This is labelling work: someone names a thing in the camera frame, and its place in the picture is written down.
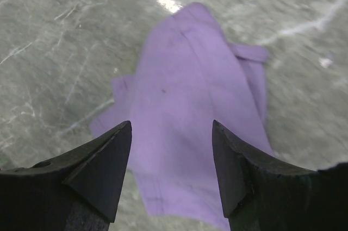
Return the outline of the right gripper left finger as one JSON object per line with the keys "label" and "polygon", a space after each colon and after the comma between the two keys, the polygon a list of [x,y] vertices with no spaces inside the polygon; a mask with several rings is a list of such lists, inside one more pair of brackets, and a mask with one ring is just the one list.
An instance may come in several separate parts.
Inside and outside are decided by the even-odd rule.
{"label": "right gripper left finger", "polygon": [[1,171],[1,230],[108,230],[131,143],[124,121],[62,155]]}

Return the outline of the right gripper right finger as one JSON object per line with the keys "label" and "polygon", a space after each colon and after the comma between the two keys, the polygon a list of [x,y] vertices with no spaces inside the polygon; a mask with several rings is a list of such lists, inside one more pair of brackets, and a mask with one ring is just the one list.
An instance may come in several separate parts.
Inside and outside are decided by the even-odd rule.
{"label": "right gripper right finger", "polygon": [[347,230],[347,163],[301,168],[253,147],[218,121],[212,145],[231,230]]}

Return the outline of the purple t shirt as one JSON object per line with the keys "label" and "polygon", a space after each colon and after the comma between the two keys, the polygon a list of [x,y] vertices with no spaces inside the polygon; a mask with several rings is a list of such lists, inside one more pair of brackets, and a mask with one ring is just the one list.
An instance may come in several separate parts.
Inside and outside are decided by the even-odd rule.
{"label": "purple t shirt", "polygon": [[128,168],[151,215],[229,229],[213,159],[212,125],[271,154],[264,124],[268,52],[230,43],[209,10],[192,3],[150,32],[133,75],[113,80],[115,104],[95,118],[98,137],[132,124]]}

